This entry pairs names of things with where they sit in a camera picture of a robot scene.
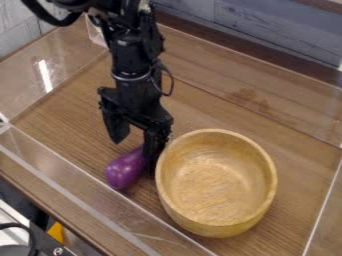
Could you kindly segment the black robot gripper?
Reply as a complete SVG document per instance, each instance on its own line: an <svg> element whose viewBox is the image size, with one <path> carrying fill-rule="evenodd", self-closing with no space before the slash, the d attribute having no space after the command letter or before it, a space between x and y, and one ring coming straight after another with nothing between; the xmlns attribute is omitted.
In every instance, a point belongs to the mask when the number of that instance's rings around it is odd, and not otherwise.
<svg viewBox="0 0 342 256"><path fill-rule="evenodd" d="M154 73L137 81L117 81L117 87L101 87L101 110L109 132L115 144L130 134L134 125L145 131L143 154L147 166L154 167L171 139L173 117L161 103L162 74Z"/></svg>

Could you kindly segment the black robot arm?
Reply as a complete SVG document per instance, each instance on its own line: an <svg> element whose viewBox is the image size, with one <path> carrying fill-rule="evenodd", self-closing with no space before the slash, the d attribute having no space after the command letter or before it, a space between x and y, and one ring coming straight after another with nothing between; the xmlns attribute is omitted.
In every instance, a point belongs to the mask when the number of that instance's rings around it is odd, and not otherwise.
<svg viewBox="0 0 342 256"><path fill-rule="evenodd" d="M165 37L159 31L150 0L46 0L69 11L59 19L38 0L22 0L43 21L66 27L86 15L101 28L113 59L111 76L117 86L98 89L101 109L114 142L122 142L130 128L143 130L143 156L154 165L171 134L173 116L161 98L162 74L167 71L159 55Z"/></svg>

